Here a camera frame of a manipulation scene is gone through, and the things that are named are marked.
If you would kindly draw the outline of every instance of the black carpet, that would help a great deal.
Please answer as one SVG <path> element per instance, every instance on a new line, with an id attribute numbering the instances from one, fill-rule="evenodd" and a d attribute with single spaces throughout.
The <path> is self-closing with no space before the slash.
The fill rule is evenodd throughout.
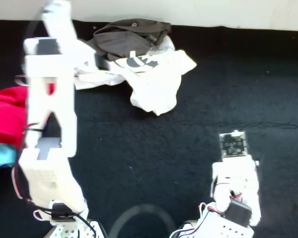
<path id="1" fill-rule="evenodd" d="M 90 39 L 93 26 L 76 22 Z M 27 22 L 0 21 L 0 89 L 20 74 Z M 39 25 L 35 36 L 44 35 Z M 128 84 L 76 93 L 78 151 L 71 166 L 89 216 L 107 231 L 127 209 L 153 204 L 179 226 L 210 202 L 218 133 L 247 132 L 259 170 L 262 220 L 255 238 L 298 238 L 298 32 L 174 26 L 171 37 L 198 66 L 183 76 L 176 108 L 159 117 L 133 107 Z M 48 135 L 57 132 L 51 119 Z M 0 237 L 40 238 L 50 229 L 0 173 Z M 138 215 L 119 238 L 168 237 L 155 215 Z"/>

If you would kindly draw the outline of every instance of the white plastic bracket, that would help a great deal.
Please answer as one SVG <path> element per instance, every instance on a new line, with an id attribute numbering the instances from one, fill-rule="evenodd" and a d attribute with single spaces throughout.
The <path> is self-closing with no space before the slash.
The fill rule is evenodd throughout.
<path id="1" fill-rule="evenodd" d="M 51 200 L 59 200 L 76 213 L 87 209 L 82 190 L 72 175 L 63 148 L 51 148 L 45 160 L 37 159 L 39 153 L 39 148 L 25 148 L 19 160 L 33 202 L 48 208 Z"/>
<path id="2" fill-rule="evenodd" d="M 24 41 L 28 52 L 33 52 L 39 39 Z M 28 87 L 28 123 L 34 129 L 42 129 L 54 113 L 61 128 L 61 144 L 67 157 L 76 153 L 77 118 L 74 111 L 74 69 L 65 55 L 26 55 L 25 71 Z M 55 89 L 49 95 L 48 83 Z M 28 131 L 25 137 L 27 147 L 36 146 L 41 133 Z"/>
<path id="3" fill-rule="evenodd" d="M 225 140 L 226 136 L 237 137 L 238 140 Z M 239 197 L 234 199 L 252 209 L 249 224 L 256 226 L 261 219 L 257 174 L 259 162 L 254 161 L 247 152 L 245 132 L 235 130 L 232 133 L 220 134 L 220 142 L 222 161 L 212 164 L 213 181 L 210 195 L 216 201 L 217 209 L 223 212 L 229 206 L 231 191 L 239 194 Z"/>

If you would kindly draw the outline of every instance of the pile of clothes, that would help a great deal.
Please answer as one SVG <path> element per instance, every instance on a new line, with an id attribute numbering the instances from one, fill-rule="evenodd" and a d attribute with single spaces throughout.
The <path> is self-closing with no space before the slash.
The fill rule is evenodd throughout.
<path id="1" fill-rule="evenodd" d="M 175 50 L 170 30 L 169 23 L 145 19 L 121 20 L 97 30 L 87 42 L 90 47 L 81 44 L 85 59 L 88 54 L 96 57 L 80 67 L 76 89 L 127 81 L 133 106 L 157 116 L 172 110 L 181 76 L 196 63 L 183 50 Z"/>
<path id="2" fill-rule="evenodd" d="M 13 165 L 22 144 L 26 97 L 26 87 L 0 90 L 0 169 Z"/>
<path id="3" fill-rule="evenodd" d="M 171 25 L 145 19 L 110 23 L 88 42 L 77 41 L 76 90 L 127 81 L 133 106 L 157 116 L 172 110 L 181 77 L 196 63 L 176 50 L 168 33 Z M 54 85 L 50 84 L 50 93 Z M 27 87 L 0 91 L 0 168 L 11 167 L 26 125 Z"/>

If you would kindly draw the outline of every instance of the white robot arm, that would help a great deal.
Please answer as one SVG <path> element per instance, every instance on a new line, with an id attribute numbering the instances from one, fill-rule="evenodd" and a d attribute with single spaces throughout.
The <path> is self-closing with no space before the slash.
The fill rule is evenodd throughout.
<path id="1" fill-rule="evenodd" d="M 220 134 L 222 161 L 212 165 L 211 197 L 220 212 L 227 210 L 231 200 L 248 205 L 252 210 L 250 225 L 261 218 L 259 205 L 258 161 L 248 154 L 245 132 Z"/>
<path id="2" fill-rule="evenodd" d="M 76 154 L 74 65 L 80 62 L 76 57 L 79 41 L 71 21 L 69 1 L 52 1 L 44 7 L 42 19 L 50 37 L 24 41 L 28 125 L 25 148 L 12 170 L 13 185 L 19 198 L 34 205 L 36 219 L 50 221 L 57 227 L 48 237 L 79 234 L 86 238 L 97 234 L 103 238 L 98 222 L 86 221 L 86 200 L 69 165 L 69 158 Z M 49 92 L 51 84 L 53 93 Z M 60 138 L 42 138 L 42 129 L 51 113 L 58 120 Z M 21 193 L 19 166 L 27 179 L 30 198 Z"/>
<path id="3" fill-rule="evenodd" d="M 222 159 L 213 164 L 211 197 L 199 206 L 197 222 L 187 222 L 170 238 L 252 238 L 261 218 L 258 162 L 248 154 L 244 132 L 220 134 Z"/>

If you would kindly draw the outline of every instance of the gray cloth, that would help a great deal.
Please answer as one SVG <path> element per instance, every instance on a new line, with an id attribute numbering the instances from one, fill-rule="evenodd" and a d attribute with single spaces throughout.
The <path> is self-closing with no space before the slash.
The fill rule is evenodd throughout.
<path id="1" fill-rule="evenodd" d="M 146 54 L 158 46 L 171 31 L 171 24 L 146 19 L 128 19 L 107 24 L 97 30 L 89 45 L 97 54 L 113 61 L 129 57 L 130 51 L 137 56 Z"/>

